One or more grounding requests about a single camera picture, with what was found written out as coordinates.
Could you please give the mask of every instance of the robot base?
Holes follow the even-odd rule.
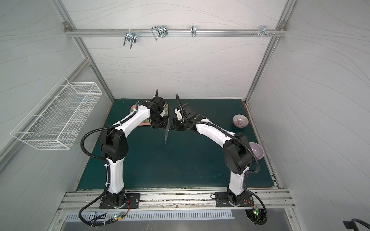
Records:
[[[216,207],[236,207],[230,203],[227,192],[215,192],[215,199],[216,199]],[[248,192],[245,193],[243,199],[254,204],[253,197]],[[239,207],[250,206],[250,204],[248,202],[245,202],[244,200],[242,200]]]
[[[125,193],[125,199],[130,203],[130,209],[138,208],[140,201],[140,193]],[[117,205],[110,200],[101,201],[99,209],[115,209]],[[121,208],[128,208],[128,203],[125,203]]]

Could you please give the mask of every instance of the metal bracket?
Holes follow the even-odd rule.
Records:
[[[263,37],[263,36],[270,36],[271,34],[267,33],[267,32],[266,32],[266,30],[267,30],[267,27],[266,27],[266,26],[263,26],[263,27],[261,28],[261,32],[260,32],[260,33],[258,33],[258,34],[259,34],[259,36],[260,36],[260,37]]]
[[[195,26],[191,26],[191,37],[196,37],[196,28],[195,28]]]
[[[161,36],[161,38],[166,37],[168,31],[166,26],[154,26],[152,27],[152,33],[154,35],[155,40],[158,40],[159,36]]]
[[[215,198],[216,207],[235,207],[230,203],[227,192],[215,192]],[[240,207],[250,207],[250,203],[254,204],[252,194],[250,193],[245,193],[243,199],[248,202],[243,201],[241,205],[239,205]]]
[[[72,26],[69,22],[63,22],[63,25],[64,25],[64,31],[71,31],[72,30]]]
[[[286,29],[285,29],[285,26],[286,26],[286,21],[282,21],[282,22],[279,24],[279,30],[286,30]]]
[[[131,45],[130,45],[130,49],[131,49],[133,43],[136,42],[136,35],[134,33],[131,33],[131,31],[129,31],[128,33],[126,33],[125,41],[123,42],[123,46],[125,46],[126,41],[129,41],[131,43]]]
[[[139,201],[140,201],[140,193],[125,193],[128,202],[130,203],[131,208],[138,208]],[[125,203],[122,206],[122,209],[128,208],[128,203]],[[114,209],[113,205],[109,203],[109,201],[101,202],[99,209]]]

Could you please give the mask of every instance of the white wire basket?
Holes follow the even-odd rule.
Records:
[[[94,82],[63,77],[10,134],[36,149],[70,149],[101,94]]]

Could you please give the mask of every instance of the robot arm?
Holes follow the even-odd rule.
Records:
[[[166,102],[156,95],[151,100],[143,100],[128,116],[113,125],[119,125],[101,133],[101,150],[109,161],[111,178],[109,188],[102,201],[114,208],[120,208],[125,203],[125,188],[122,178],[123,161],[128,153],[126,138],[145,119],[151,120],[152,128],[165,129],[168,116],[164,115]]]
[[[203,115],[196,115],[187,103],[177,107],[175,113],[177,118],[173,118],[172,130],[193,130],[209,137],[224,150],[225,163],[231,171],[228,197],[233,206],[240,205],[245,194],[246,172],[249,170],[253,159],[255,159],[255,156],[252,156],[253,152],[251,152],[246,136],[241,132],[235,134],[226,131],[213,124]]]

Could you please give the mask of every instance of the pink bowl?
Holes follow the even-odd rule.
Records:
[[[254,155],[256,155],[257,159],[262,159],[265,155],[263,148],[255,142],[249,142],[249,145],[252,148],[252,152],[254,153]]]

